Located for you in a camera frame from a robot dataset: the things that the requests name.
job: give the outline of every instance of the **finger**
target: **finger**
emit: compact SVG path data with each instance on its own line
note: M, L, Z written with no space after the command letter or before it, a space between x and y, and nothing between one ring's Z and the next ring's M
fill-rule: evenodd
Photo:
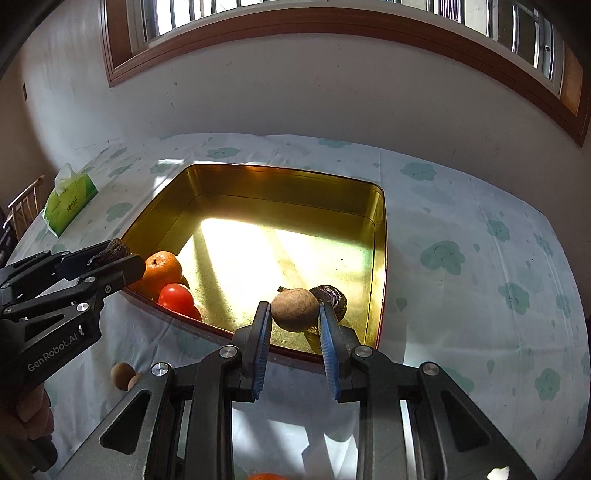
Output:
M49 411L49 418L47 419L47 425L45 426L45 430L43 431L42 437L48 437L53 433L54 423L53 423L53 412Z
M19 440L27 439L27 431L21 421L3 408L0 408L0 431Z
M20 419L27 423L39 411L43 403L43 384L35 387L17 402L17 413Z
M27 436L31 440L38 439L43 434L43 430L45 430L45 427L47 426L49 412L49 397L47 395L43 395L41 408L39 408L39 411L33 415L31 420L25 423Z

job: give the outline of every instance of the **green tissue box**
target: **green tissue box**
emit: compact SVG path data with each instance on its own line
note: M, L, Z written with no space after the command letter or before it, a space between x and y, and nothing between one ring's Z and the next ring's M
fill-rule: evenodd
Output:
M51 233L59 237L98 192L88 174L78 174L67 163L57 174L41 216Z

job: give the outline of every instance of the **chair backrest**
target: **chair backrest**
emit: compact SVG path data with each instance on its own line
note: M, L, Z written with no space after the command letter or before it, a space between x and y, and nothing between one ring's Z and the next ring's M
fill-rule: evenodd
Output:
M3 230L6 230L11 223L18 240L39 215L39 187L43 184L43 178L45 175L41 175L8 204L8 217L4 222Z
M0 208L0 223L4 225L7 216ZM4 267L17 245L17 237L14 235L12 225L8 223L4 230L0 230L0 268Z

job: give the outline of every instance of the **wooden window frame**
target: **wooden window frame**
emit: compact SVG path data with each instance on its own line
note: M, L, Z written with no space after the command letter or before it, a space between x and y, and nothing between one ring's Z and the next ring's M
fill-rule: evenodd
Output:
M561 98L524 68L492 48L451 28L391 12L345 5L291 4L288 8L250 9L235 15L225 14L220 18L208 17L206 22L189 24L188 28L181 27L179 32L153 42L133 55L126 0L101 0L99 19L109 86L115 86L166 60L230 41L278 34L356 35L422 48L472 67L529 100L562 127L580 147L583 146L591 118L590 76L589 72L583 72L580 65L576 66L578 62L572 55L564 70ZM570 72L576 75L574 81L569 78Z

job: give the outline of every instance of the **tablecloth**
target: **tablecloth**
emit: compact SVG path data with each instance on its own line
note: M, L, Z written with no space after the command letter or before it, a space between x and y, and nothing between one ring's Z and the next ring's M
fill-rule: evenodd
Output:
M554 478L582 438L589 402L576 283L542 213L465 173L380 148L291 135L191 134L112 145L82 170L99 194L59 239L37 218L11 261L121 235L183 168L199 162L299 168L380 185L388 272L379 350L407 365L442 365L538 478ZM155 361L192 363L217 348L121 293L107 299L101 329L97 344L46 382L59 450L52 475L123 396L109 378L115 362L145 371ZM356 405L330 399L322 375L269 364L261 399L234 406L236 477L273 471L290 479L353 479L357 415Z

